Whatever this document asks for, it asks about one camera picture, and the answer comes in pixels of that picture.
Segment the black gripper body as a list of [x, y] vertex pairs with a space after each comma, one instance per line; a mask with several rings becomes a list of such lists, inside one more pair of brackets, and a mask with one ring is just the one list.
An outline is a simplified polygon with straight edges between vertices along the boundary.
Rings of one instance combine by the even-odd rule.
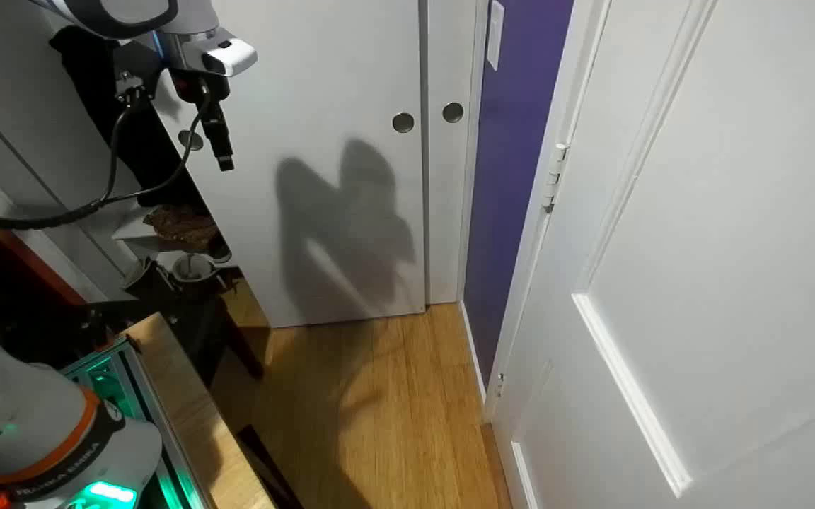
[[230, 82], [216, 74], [171, 71], [176, 92], [190, 105], [221, 105], [230, 95]]

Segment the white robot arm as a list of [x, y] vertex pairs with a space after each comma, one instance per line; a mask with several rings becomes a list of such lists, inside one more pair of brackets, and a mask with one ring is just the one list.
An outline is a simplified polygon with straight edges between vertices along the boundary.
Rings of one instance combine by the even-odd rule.
[[[258, 53], [230, 34], [213, 0], [42, 0], [74, 26], [108, 37], [155, 37], [155, 55], [200, 84], [199, 116], [213, 152], [233, 170], [216, 82]], [[0, 504], [21, 509], [139, 509], [162, 460], [162, 429], [66, 374], [0, 347]]]

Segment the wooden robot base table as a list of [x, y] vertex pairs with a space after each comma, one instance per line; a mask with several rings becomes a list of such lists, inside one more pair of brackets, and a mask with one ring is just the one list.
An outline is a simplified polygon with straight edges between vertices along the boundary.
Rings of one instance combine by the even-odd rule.
[[163, 446], [137, 509], [275, 509], [244, 446], [162, 314], [125, 327], [66, 376], [159, 427]]

